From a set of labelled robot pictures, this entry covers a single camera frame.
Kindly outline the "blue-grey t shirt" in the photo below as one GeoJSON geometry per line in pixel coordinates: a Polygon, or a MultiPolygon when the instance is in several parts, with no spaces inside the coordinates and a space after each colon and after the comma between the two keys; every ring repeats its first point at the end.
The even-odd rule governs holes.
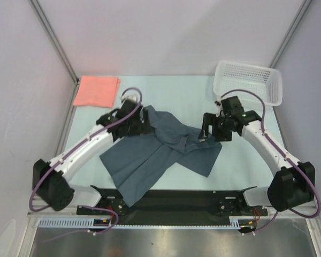
{"type": "Polygon", "coordinates": [[[175,163],[208,177],[222,149],[222,144],[212,137],[200,141],[200,129],[181,123],[173,114],[157,111],[151,105],[145,109],[151,132],[125,137],[100,156],[129,207],[175,163]]]}

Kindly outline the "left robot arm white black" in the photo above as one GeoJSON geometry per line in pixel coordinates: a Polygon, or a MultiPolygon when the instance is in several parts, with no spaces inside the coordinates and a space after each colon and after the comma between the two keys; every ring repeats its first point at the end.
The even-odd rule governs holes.
{"type": "Polygon", "coordinates": [[[89,206],[96,214],[106,211],[107,200],[94,186],[72,185],[74,175],[104,147],[125,137],[147,134],[151,130],[145,107],[126,100],[120,108],[102,115],[94,127],[72,148],[46,162],[33,166],[33,193],[48,208],[61,211],[69,205],[89,206]]]}

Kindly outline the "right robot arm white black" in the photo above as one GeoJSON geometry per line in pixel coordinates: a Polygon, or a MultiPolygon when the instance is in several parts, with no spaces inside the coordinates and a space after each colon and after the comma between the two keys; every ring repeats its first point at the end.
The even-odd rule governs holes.
{"type": "Polygon", "coordinates": [[[243,191],[236,209],[242,215],[250,214],[255,206],[273,207],[282,212],[314,199],[315,168],[310,162],[301,162],[278,145],[265,129],[264,119],[256,111],[246,111],[239,98],[222,100],[218,114],[205,113],[199,139],[213,137],[217,142],[229,142],[237,133],[249,142],[268,165],[273,179],[268,187],[253,187],[243,191]]]}

